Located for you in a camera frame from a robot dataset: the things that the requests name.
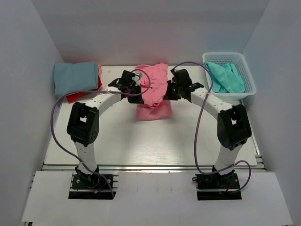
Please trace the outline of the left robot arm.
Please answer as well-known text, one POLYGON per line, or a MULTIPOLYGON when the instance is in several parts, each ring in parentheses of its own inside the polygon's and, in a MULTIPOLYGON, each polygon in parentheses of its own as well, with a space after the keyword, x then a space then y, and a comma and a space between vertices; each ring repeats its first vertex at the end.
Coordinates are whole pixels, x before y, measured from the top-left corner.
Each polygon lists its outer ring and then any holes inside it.
POLYGON ((99 117, 124 98, 131 104, 143 104, 143 91, 140 85, 142 75, 143 72, 124 70, 121 77, 109 83, 104 92, 84 103, 73 104, 67 134, 74 142, 80 158, 76 172, 86 180, 90 180, 94 172, 98 172, 94 142, 99 134, 99 117))

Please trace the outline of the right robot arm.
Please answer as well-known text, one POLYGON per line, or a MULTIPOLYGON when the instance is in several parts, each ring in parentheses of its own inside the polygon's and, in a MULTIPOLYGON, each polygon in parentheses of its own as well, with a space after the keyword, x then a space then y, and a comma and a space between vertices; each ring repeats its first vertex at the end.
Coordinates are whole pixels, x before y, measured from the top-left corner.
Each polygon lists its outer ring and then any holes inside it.
POLYGON ((194 137, 194 160, 200 174, 220 176, 230 175, 238 164, 236 158, 242 146, 252 135, 246 109, 242 104, 231 105, 211 94, 199 82, 193 83, 186 69, 171 70, 173 75, 167 81, 167 90, 164 96, 166 100, 186 99, 190 103, 200 106, 200 114, 197 121, 194 137), (204 172, 200 169, 197 160, 198 129, 203 111, 207 111, 217 121, 217 137, 220 142, 220 150, 212 172, 204 172))

